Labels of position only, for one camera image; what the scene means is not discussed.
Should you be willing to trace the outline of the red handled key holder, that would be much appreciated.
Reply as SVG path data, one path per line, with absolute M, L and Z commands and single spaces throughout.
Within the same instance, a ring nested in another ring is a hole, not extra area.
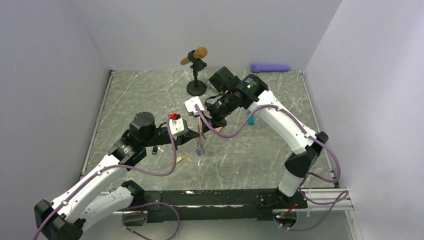
M 202 128 L 201 128 L 201 126 L 199 124 L 197 125 L 197 131 L 199 133 L 203 133 L 202 132 Z M 199 149 L 201 151 L 202 155 L 205 153 L 205 148 L 204 148 L 204 143 L 203 143 L 203 140 L 204 139 L 205 139 L 205 135 L 203 134 L 203 138 L 201 140 L 200 139 L 199 140 L 196 140 L 196 144 L 197 144 L 196 149 Z

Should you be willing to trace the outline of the black tag with key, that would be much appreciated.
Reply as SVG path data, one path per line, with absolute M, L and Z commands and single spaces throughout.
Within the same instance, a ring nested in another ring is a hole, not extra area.
M 164 150 L 160 146 L 155 145 L 155 146 L 152 147 L 152 155 L 153 156 L 157 155 L 159 152 L 161 152 L 161 153 L 164 152 Z

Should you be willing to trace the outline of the yellow key tag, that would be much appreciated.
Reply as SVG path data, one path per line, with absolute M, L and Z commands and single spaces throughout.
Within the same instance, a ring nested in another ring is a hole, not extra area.
M 179 162 L 181 162 L 181 161 L 182 161 L 182 160 L 184 160 L 185 158 L 186 158 L 186 155 L 185 155 L 185 154 L 178 156 L 178 157 L 176 158 L 176 163 L 178 164 Z

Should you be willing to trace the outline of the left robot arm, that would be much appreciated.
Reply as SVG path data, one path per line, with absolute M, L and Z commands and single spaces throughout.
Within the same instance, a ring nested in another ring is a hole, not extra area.
M 48 240 L 78 240 L 85 230 L 111 213 L 125 208 L 139 209 L 144 203 L 145 192 L 132 180 L 106 196 L 100 193 L 131 170 L 155 177 L 171 175 L 177 165 L 177 147 L 200 135 L 190 129 L 179 114 L 169 114 L 163 124 L 156 126 L 152 113 L 137 113 L 129 128 L 94 169 L 60 196 L 35 205 L 37 231 L 33 239 L 43 234 Z M 173 151 L 170 170 L 158 173 L 136 167 L 147 156 L 147 147 L 167 144 Z

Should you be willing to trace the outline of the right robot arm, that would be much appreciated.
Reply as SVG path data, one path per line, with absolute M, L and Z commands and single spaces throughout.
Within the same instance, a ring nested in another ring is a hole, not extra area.
M 211 131 L 215 130 L 213 124 L 223 123 L 234 110 L 244 108 L 265 121 L 290 147 L 292 153 L 284 163 L 285 170 L 275 195 L 276 203 L 288 208 L 295 202 L 296 192 L 328 141 L 327 134 L 317 133 L 301 123 L 255 74 L 240 79 L 222 67 L 209 82 L 221 93 L 219 99 L 213 104 L 194 103 L 192 106 Z

